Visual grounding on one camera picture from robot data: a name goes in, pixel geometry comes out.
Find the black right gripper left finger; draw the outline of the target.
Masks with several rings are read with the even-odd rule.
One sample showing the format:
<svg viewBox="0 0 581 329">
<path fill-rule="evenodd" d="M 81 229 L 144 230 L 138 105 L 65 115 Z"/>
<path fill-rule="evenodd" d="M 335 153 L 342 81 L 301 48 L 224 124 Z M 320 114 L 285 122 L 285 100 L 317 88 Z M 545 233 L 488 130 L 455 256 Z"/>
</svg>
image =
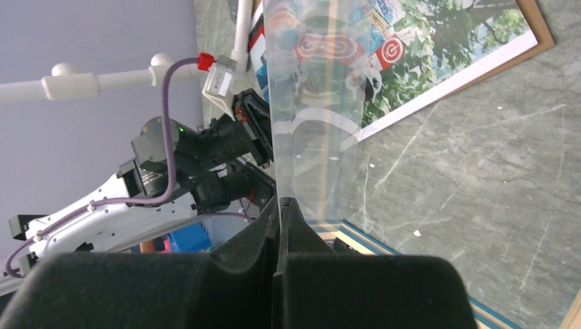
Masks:
<svg viewBox="0 0 581 329">
<path fill-rule="evenodd" d="M 2 328 L 270 328 L 277 199 L 213 252 L 52 256 Z"/>
</svg>

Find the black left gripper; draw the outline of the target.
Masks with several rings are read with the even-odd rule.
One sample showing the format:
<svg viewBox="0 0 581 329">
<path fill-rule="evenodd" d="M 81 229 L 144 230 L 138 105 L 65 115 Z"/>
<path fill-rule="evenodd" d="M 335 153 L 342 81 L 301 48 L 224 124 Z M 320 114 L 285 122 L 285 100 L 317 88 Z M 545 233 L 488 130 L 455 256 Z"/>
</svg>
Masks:
<svg viewBox="0 0 581 329">
<path fill-rule="evenodd" d="M 199 163 L 209 170 L 195 186 L 195 210 L 210 214 L 246 198 L 262 210 L 275 195 L 275 180 L 262 170 L 274 161 L 268 103 L 253 89 L 233 98 L 234 118 L 224 114 L 200 133 Z"/>
</svg>

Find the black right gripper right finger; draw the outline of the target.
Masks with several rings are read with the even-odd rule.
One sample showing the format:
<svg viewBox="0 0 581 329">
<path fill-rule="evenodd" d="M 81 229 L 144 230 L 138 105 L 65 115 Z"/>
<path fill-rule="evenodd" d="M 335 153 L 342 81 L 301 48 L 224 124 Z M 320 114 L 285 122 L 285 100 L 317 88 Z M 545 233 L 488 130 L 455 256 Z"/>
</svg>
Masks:
<svg viewBox="0 0 581 329">
<path fill-rule="evenodd" d="M 475 328 L 465 286 L 434 256 L 366 256 L 330 248 L 297 200 L 279 200 L 274 328 Z"/>
</svg>

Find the colourful photo poster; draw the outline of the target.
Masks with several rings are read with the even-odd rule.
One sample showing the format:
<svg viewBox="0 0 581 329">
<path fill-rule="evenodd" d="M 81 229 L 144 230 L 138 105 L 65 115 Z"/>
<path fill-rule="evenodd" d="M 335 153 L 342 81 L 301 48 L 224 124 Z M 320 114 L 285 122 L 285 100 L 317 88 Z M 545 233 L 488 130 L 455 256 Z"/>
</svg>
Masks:
<svg viewBox="0 0 581 329">
<path fill-rule="evenodd" d="M 516 1 L 267 1 L 249 59 L 280 117 L 345 117 L 366 138 L 535 48 Z"/>
</svg>

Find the wooden picture frame with glass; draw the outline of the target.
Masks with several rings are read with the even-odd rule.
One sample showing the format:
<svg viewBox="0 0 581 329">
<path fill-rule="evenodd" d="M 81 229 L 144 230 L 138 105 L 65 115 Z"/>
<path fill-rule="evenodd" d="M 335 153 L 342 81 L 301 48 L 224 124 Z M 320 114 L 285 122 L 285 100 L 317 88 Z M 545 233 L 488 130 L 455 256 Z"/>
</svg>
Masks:
<svg viewBox="0 0 581 329">
<path fill-rule="evenodd" d="M 580 327 L 580 2 L 536 3 L 554 47 L 366 138 L 271 101 L 279 194 L 362 254 L 447 260 L 481 328 Z"/>
</svg>

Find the wooden frame backing board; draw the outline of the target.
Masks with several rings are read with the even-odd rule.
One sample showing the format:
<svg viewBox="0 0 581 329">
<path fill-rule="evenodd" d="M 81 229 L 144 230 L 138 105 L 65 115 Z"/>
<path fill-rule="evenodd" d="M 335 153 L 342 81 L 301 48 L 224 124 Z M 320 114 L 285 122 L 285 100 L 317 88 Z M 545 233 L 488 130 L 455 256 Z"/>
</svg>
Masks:
<svg viewBox="0 0 581 329">
<path fill-rule="evenodd" d="M 548 49 L 551 49 L 552 47 L 555 46 L 556 43 L 551 35 L 549 27 L 547 26 L 547 23 L 545 22 L 545 19 L 543 18 L 542 12 L 539 9 L 536 1 L 516 0 L 516 4 L 519 6 L 519 9 L 523 12 L 523 15 L 526 21 L 529 23 L 532 33 L 536 37 L 538 44 L 535 47 L 527 50 L 526 52 L 518 55 L 517 57 L 487 72 L 486 74 L 479 76 L 475 80 L 472 80 L 466 83 L 465 85 L 461 86 L 460 88 L 457 88 L 456 90 L 449 93 L 448 94 L 449 96 L 459 93 L 460 91 L 469 88 L 483 80 L 493 77 L 494 75 L 497 75 L 498 73 L 501 73 L 505 70 L 508 70 L 513 66 L 520 64 L 521 62 L 524 62 L 525 60 L 528 60 L 533 56 L 539 55 L 540 53 Z"/>
</svg>

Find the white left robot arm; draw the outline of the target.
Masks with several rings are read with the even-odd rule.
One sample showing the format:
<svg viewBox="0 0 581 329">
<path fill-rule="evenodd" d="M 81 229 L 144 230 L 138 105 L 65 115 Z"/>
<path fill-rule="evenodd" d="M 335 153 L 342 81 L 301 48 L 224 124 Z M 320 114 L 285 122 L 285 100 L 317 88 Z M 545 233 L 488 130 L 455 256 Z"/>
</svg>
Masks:
<svg viewBox="0 0 581 329">
<path fill-rule="evenodd" d="M 144 124 L 132 141 L 134 157 L 99 188 L 50 215 L 15 215 L 12 237 L 25 243 L 17 276 L 39 260 L 68 252 L 119 252 L 170 233 L 240 199 L 263 209 L 275 180 L 262 170 L 273 161 L 268 103 L 254 90 L 237 94 L 233 115 L 196 132 L 170 122 L 175 163 L 171 196 L 157 202 L 169 174 L 162 118 Z"/>
</svg>

